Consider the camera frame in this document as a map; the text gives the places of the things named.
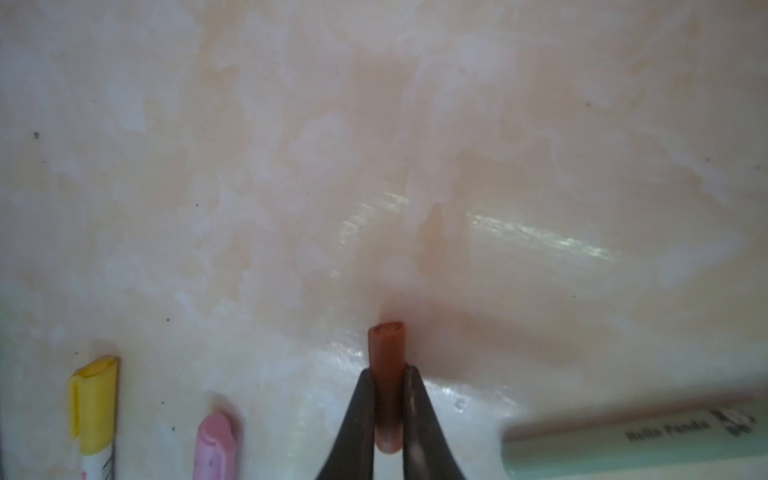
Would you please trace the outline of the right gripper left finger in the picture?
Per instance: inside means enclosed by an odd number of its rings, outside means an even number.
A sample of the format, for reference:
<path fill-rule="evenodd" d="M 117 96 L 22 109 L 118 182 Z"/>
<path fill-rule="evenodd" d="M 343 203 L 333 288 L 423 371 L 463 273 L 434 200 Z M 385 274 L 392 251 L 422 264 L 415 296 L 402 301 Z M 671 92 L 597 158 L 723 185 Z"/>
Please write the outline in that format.
<path fill-rule="evenodd" d="M 375 386 L 371 371 L 359 377 L 333 447 L 317 480 L 371 480 L 374 474 Z"/>

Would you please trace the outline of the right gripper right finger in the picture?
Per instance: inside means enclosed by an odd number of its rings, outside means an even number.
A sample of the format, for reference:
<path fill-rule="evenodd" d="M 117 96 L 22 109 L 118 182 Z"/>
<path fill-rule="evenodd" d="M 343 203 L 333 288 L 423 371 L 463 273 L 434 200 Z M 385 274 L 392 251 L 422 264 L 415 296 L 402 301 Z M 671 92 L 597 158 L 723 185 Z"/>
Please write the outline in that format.
<path fill-rule="evenodd" d="M 405 480 L 464 480 L 430 401 L 419 370 L 407 364 L 403 380 L 403 473 Z"/>

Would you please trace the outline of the brown pen cap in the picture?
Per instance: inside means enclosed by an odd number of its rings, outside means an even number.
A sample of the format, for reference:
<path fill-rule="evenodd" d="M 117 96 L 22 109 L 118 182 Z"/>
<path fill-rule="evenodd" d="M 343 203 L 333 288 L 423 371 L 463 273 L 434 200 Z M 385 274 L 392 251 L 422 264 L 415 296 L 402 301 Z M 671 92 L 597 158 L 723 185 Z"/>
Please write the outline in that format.
<path fill-rule="evenodd" d="M 399 321 L 368 330 L 369 368 L 375 390 L 374 441 L 384 454 L 395 454 L 403 445 L 405 339 L 406 327 Z"/>

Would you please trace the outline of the pink pen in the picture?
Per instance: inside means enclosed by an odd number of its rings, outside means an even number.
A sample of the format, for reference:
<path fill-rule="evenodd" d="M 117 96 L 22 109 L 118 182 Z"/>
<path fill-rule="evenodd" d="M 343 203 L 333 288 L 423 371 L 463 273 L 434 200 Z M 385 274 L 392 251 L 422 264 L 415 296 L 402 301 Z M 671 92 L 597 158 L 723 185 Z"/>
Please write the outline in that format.
<path fill-rule="evenodd" d="M 222 412 L 205 417 L 195 443 L 193 480 L 234 480 L 237 442 L 229 418 Z"/>

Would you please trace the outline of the yellow-tipped white pen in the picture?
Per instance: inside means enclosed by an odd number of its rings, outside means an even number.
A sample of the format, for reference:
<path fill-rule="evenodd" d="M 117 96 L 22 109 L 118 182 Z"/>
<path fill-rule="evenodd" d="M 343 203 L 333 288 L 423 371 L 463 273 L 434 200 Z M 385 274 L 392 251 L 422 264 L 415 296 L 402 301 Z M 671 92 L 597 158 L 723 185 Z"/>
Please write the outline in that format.
<path fill-rule="evenodd" d="M 78 444 L 80 478 L 115 478 L 114 440 L 120 360 L 103 356 L 68 380 L 68 425 Z"/>

